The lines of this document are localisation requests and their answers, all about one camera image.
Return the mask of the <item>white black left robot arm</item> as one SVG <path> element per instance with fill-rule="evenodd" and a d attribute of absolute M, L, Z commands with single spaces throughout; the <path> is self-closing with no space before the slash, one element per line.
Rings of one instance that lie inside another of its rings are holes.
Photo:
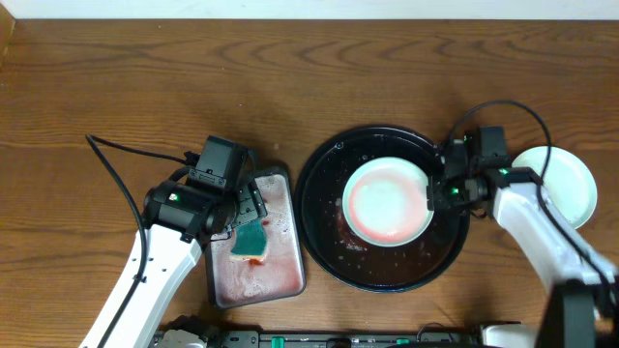
<path fill-rule="evenodd" d="M 203 253 L 199 241 L 154 225 L 136 235 L 130 259 L 83 347 L 146 347 L 189 272 Z"/>

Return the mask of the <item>green yellow sponge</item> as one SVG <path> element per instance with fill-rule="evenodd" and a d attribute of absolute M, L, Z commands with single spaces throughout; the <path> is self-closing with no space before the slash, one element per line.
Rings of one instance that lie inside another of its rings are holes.
<path fill-rule="evenodd" d="M 230 254 L 233 258 L 261 261 L 266 253 L 267 235 L 261 220 L 255 220 L 235 230 L 235 243 Z"/>

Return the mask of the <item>pale green plate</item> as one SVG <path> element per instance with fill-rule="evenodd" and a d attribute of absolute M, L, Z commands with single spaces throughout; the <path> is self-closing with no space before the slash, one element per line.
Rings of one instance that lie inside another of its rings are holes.
<path fill-rule="evenodd" d="M 428 175 L 413 162 L 395 157 L 372 159 L 347 180 L 341 198 L 352 232 L 377 247 L 400 247 L 429 227 Z"/>
<path fill-rule="evenodd" d="M 598 199 L 596 182 L 577 156 L 552 147 L 544 182 L 553 204 L 573 229 L 593 215 Z"/>

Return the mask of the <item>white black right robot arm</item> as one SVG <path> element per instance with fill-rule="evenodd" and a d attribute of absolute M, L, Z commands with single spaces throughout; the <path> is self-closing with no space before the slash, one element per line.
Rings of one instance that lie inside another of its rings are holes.
<path fill-rule="evenodd" d="M 618 332 L 599 333 L 596 321 L 618 321 L 618 269 L 563 217 L 545 173 L 513 167 L 503 139 L 450 139 L 439 158 L 444 169 L 428 180 L 428 208 L 483 210 L 515 239 L 548 289 L 536 346 L 617 346 Z"/>

